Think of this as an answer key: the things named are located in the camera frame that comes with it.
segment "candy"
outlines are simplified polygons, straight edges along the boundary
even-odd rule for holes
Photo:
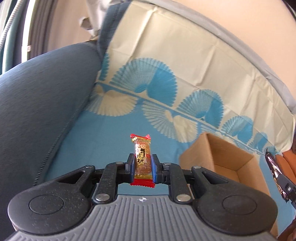
[[[131,134],[132,142],[135,143],[135,176],[131,185],[155,187],[152,180],[151,153],[149,135],[145,137]]]

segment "white crosshair logo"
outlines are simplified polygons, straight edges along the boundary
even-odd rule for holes
[[[141,197],[141,198],[139,198],[138,199],[140,202],[145,202],[145,201],[147,201],[148,199],[146,198],[146,197]]]

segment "screw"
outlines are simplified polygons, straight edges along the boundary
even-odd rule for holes
[[[179,202],[188,202],[188,201],[191,200],[191,197],[189,195],[187,195],[187,194],[180,194],[180,195],[177,196],[177,200]]]
[[[110,198],[110,196],[106,193],[99,193],[96,195],[97,201],[107,201]]]

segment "circular cap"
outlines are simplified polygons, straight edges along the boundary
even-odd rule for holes
[[[177,200],[179,202],[188,202],[191,199],[191,197],[187,194],[180,194],[177,196]]]
[[[57,212],[64,205],[63,199],[55,195],[41,195],[33,198],[30,209],[37,214],[48,215]]]
[[[223,208],[235,215],[247,215],[254,212],[257,208],[256,202],[250,197],[234,195],[223,200]]]
[[[110,196],[106,193],[99,193],[96,195],[97,201],[107,201],[110,198]]]

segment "open brown box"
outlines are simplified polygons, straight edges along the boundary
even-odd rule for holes
[[[213,134],[201,134],[179,160],[182,169],[201,166],[270,196],[256,158]],[[276,223],[271,234],[278,235]]]

